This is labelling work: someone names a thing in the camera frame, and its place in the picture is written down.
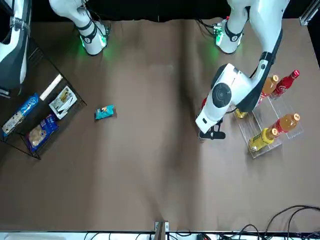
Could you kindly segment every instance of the blue snack package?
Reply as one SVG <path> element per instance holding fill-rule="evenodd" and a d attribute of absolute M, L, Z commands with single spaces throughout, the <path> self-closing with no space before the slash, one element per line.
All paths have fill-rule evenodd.
<path fill-rule="evenodd" d="M 95 120 L 104 119 L 104 118 L 113 116 L 115 114 L 114 108 L 115 106 L 109 105 L 109 106 L 96 109 L 94 113 Z"/>
<path fill-rule="evenodd" d="M 31 152 L 34 152 L 44 144 L 50 135 L 58 128 L 55 117 L 50 113 L 38 126 L 26 135 L 27 144 Z"/>
<path fill-rule="evenodd" d="M 38 101 L 38 94 L 35 93 L 34 95 L 30 96 L 21 107 L 19 107 L 15 114 L 3 125 L 3 137 L 7 137 L 14 130 L 14 128 L 23 121 L 23 119 L 38 104 Z"/>
<path fill-rule="evenodd" d="M 19 111 L 21 111 L 22 116 L 28 115 L 31 110 L 38 104 L 39 97 L 38 94 L 34 94 L 28 98 L 28 100 L 20 107 Z"/>

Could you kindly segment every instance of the bottle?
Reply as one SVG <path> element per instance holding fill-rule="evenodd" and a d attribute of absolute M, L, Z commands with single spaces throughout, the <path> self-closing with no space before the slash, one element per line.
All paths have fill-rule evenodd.
<path fill-rule="evenodd" d="M 260 103 L 262 102 L 262 100 L 264 98 L 268 97 L 275 90 L 278 81 L 279 81 L 279 77 L 277 75 L 273 75 L 272 77 L 267 77 L 267 79 L 265 80 L 265 83 L 263 85 L 260 98 L 255 105 L 255 108 L 260 105 Z M 242 112 L 238 109 L 235 110 L 235 115 L 239 119 L 243 119 L 247 114 L 248 114 L 247 112 Z"/>
<path fill-rule="evenodd" d="M 298 113 L 295 114 L 287 114 L 281 118 L 279 118 L 270 128 L 275 128 L 278 131 L 277 137 L 281 133 L 287 133 L 290 130 L 294 129 L 297 126 L 297 123 L 300 121 L 300 115 Z"/>
<path fill-rule="evenodd" d="M 281 81 L 278 83 L 272 94 L 270 95 L 270 98 L 275 100 L 278 97 L 280 97 L 282 94 L 284 94 L 294 83 L 294 80 L 299 77 L 300 72 L 299 70 L 294 70 L 289 76 L 285 76 L 281 79 Z"/>
<path fill-rule="evenodd" d="M 260 95 L 261 100 L 268 97 L 276 89 L 278 82 L 279 82 L 279 77 L 277 75 L 273 75 L 272 77 L 267 77 Z"/>
<path fill-rule="evenodd" d="M 272 144 L 278 134 L 276 128 L 264 128 L 257 136 L 253 136 L 249 140 L 249 149 L 251 152 L 256 152 L 263 147 Z"/>
<path fill-rule="evenodd" d="M 235 110 L 234 114 L 237 118 L 243 119 L 248 113 L 245 111 L 240 111 L 238 108 Z"/>

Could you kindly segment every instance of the small teal snack package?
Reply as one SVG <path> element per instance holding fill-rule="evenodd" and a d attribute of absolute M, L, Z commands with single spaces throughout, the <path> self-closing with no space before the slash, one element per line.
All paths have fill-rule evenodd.
<path fill-rule="evenodd" d="M 94 113 L 94 121 L 112 117 L 116 113 L 115 106 L 109 105 L 102 108 L 97 108 Z"/>

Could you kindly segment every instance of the red bottle cap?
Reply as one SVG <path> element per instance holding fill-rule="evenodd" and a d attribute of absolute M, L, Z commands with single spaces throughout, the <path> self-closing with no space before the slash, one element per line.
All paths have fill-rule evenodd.
<path fill-rule="evenodd" d="M 291 76 L 296 79 L 297 77 L 299 77 L 300 75 L 300 72 L 299 70 L 294 70 L 292 73 L 291 73 Z"/>

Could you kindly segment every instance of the orange bottle cap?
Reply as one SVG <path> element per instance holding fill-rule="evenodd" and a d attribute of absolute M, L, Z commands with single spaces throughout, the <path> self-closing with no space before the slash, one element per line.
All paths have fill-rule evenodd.
<path fill-rule="evenodd" d="M 294 120 L 299 121 L 300 120 L 300 115 L 298 113 L 295 113 L 293 115 Z"/>
<path fill-rule="evenodd" d="M 272 76 L 272 80 L 273 80 L 274 82 L 278 82 L 278 81 L 279 81 L 279 77 L 278 77 L 277 75 L 273 75 L 273 76 Z"/>
<path fill-rule="evenodd" d="M 278 130 L 276 128 L 272 128 L 271 133 L 272 133 L 272 135 L 277 136 Z"/>

